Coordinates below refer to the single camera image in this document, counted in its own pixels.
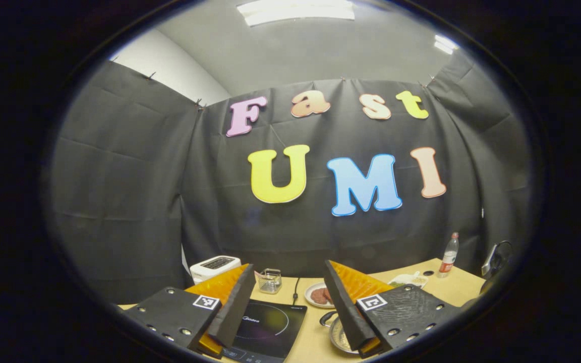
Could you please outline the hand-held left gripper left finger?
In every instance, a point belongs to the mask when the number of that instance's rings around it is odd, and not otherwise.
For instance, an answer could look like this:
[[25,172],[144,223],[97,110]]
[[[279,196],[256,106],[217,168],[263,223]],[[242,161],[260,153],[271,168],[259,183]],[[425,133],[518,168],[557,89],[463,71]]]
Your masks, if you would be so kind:
[[253,264],[187,289],[166,287],[123,315],[170,345],[220,359],[232,347],[255,285]]

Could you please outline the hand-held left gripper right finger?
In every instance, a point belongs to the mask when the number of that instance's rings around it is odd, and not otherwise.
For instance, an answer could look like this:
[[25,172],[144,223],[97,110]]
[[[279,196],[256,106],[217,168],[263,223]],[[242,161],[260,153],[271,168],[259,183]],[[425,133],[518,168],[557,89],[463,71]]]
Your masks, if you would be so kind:
[[394,287],[332,260],[324,282],[350,348],[362,358],[405,351],[463,312],[411,283]]

